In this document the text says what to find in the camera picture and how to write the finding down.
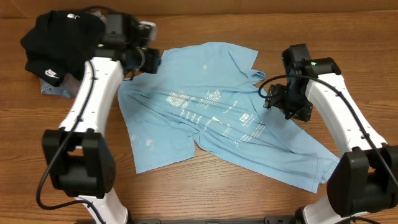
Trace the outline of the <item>light blue t-shirt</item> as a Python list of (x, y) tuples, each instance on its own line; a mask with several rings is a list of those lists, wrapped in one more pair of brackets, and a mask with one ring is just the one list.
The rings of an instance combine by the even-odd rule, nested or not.
[(338, 158), (277, 109), (263, 108), (257, 51), (207, 42), (166, 50), (157, 73), (122, 82), (119, 107), (137, 173), (191, 159), (195, 148), (316, 192)]

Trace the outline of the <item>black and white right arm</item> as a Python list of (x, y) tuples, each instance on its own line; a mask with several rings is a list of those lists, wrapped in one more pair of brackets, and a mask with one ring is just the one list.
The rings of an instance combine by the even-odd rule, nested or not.
[(264, 107), (278, 108), (286, 119), (307, 122), (316, 108), (338, 147), (340, 161), (326, 195), (294, 215), (267, 216), (264, 223), (356, 223), (368, 213), (397, 206), (397, 146), (368, 123), (330, 58), (312, 59), (305, 44), (282, 52), (285, 85), (271, 85)]

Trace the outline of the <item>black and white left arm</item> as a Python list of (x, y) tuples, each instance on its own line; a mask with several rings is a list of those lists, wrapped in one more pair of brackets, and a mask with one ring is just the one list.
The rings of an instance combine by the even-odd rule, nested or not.
[(155, 73), (157, 49), (138, 47), (120, 54), (98, 50), (85, 63), (75, 101), (57, 130), (45, 130), (47, 168), (36, 191), (37, 204), (55, 210), (82, 204), (95, 223), (132, 223), (113, 188), (116, 162), (104, 139), (109, 111), (127, 72)]

